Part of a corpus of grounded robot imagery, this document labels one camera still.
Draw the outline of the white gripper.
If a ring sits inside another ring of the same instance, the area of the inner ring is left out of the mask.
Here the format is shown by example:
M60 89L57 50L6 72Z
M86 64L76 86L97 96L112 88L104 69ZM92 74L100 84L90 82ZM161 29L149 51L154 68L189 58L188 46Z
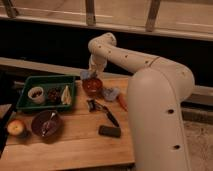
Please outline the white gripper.
M92 75L101 75L107 66L107 59L96 55L91 55L89 59L89 72Z

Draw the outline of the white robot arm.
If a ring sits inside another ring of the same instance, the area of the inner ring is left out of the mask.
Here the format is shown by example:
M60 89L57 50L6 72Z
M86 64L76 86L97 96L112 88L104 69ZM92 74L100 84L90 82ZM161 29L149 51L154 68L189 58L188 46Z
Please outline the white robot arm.
M192 71L175 61L116 46L105 33L89 41L90 64L110 61L131 72L127 88L136 171L191 171L181 102L195 87Z

